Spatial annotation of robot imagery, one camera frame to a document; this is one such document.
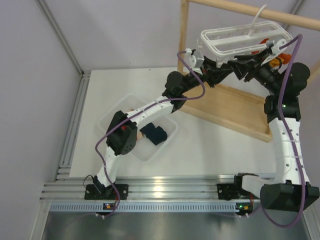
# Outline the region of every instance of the white hook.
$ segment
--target white hook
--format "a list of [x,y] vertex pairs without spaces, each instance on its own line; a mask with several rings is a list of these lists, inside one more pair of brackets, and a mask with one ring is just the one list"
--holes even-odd
[[262,12],[263,9],[265,9],[265,7],[268,6],[267,4],[263,5],[259,11],[256,13],[252,23],[251,23],[251,27],[250,27],[250,31],[248,33],[248,36],[250,37],[252,35],[252,33],[254,32],[254,29],[255,29],[255,24],[256,24],[256,21],[257,21],[257,18],[259,17],[260,13]]

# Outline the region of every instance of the white table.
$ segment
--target white table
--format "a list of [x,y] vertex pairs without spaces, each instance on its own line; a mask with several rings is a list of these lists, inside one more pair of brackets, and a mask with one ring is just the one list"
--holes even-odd
[[[129,93],[148,101],[154,100],[164,91],[168,73],[175,70],[175,67],[165,67],[91,72],[70,177],[95,175],[100,169],[102,161],[95,152],[95,144],[102,136],[96,131],[96,124],[103,113]],[[234,75],[223,83],[260,96],[268,94],[254,80],[243,83]],[[119,177],[275,172],[272,143],[262,142],[180,111],[169,117],[179,124],[179,131],[171,144],[147,164],[126,155],[117,174]],[[105,147],[104,141],[99,149]]]

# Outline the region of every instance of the wooden shelf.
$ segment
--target wooden shelf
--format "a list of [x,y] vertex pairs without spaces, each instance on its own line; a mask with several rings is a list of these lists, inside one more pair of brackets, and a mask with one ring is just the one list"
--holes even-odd
[[[184,95],[198,96],[198,86]],[[264,113],[265,99],[222,84],[206,85],[206,94],[197,100],[186,101],[181,111],[221,125],[250,137],[270,142],[272,134]]]

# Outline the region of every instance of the perforated metal strip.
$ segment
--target perforated metal strip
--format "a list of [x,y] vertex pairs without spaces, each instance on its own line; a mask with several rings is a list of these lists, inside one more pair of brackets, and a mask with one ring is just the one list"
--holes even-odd
[[[103,202],[53,202],[51,212],[110,212],[104,210]],[[234,202],[121,202],[120,213],[234,213]]]

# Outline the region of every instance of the white plastic bin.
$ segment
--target white plastic bin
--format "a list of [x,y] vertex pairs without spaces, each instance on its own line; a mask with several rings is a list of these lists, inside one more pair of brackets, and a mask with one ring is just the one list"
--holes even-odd
[[[107,129],[111,123],[114,114],[121,110],[124,113],[131,111],[132,109],[138,109],[146,105],[148,102],[135,96],[134,94],[129,94],[122,99],[120,99],[114,107],[110,108],[105,112],[101,118],[97,121],[97,127],[101,131],[101,136],[106,134]],[[172,141],[174,136],[177,134],[179,126],[171,118],[167,116],[162,116],[152,122],[155,127],[160,126],[167,133],[168,137],[166,141],[154,145],[148,138],[143,136],[136,142],[133,150],[128,153],[134,155],[142,163],[149,163],[154,159],[160,152],[164,151],[164,148]]]

